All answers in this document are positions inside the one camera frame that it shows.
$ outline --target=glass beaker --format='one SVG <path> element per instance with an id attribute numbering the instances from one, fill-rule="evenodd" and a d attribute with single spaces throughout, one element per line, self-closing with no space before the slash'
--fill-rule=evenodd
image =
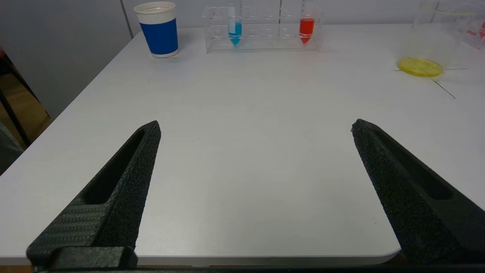
<path id="1" fill-rule="evenodd" d="M 414 76 L 443 74 L 483 4 L 471 0 L 424 0 L 397 67 Z"/>

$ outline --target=white wall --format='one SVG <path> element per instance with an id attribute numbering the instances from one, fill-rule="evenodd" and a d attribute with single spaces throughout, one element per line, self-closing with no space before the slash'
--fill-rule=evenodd
<path id="1" fill-rule="evenodd" d="M 119 0 L 0 0 L 0 46 L 53 118 L 130 40 Z"/>
<path id="2" fill-rule="evenodd" d="M 141 31 L 133 8 L 150 0 L 122 0 L 133 34 Z M 202 26 L 206 6 L 224 6 L 225 0 L 171 0 L 177 5 L 179 27 Z M 279 0 L 244 0 L 261 3 Z M 421 0 L 316 0 L 324 12 L 325 24 L 412 23 Z"/>

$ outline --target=test tube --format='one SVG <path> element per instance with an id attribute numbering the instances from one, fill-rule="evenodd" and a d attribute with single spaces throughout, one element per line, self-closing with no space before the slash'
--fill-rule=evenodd
<path id="1" fill-rule="evenodd" d="M 237 47 L 243 35 L 243 0 L 228 0 L 229 39 Z"/>
<path id="2" fill-rule="evenodd" d="M 302 0 L 301 19 L 300 19 L 300 39 L 306 45 L 313 36 L 315 28 L 315 16 L 313 10 L 313 0 Z"/>

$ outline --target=paper cup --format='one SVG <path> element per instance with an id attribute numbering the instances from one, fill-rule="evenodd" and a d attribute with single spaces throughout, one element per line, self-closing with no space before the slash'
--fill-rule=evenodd
<path id="1" fill-rule="evenodd" d="M 177 12 L 171 2 L 151 2 L 134 8 L 150 52 L 155 58 L 178 53 Z"/>

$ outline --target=blue liquid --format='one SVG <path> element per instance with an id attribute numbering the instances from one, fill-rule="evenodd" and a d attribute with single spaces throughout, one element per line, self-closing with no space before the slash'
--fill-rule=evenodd
<path id="1" fill-rule="evenodd" d="M 243 26 L 241 25 L 241 22 L 236 22 L 235 33 L 231 33 L 230 28 L 231 27 L 229 26 L 229 39 L 231 40 L 232 44 L 236 47 L 239 45 L 239 42 L 241 41 L 241 37 L 243 35 Z"/>

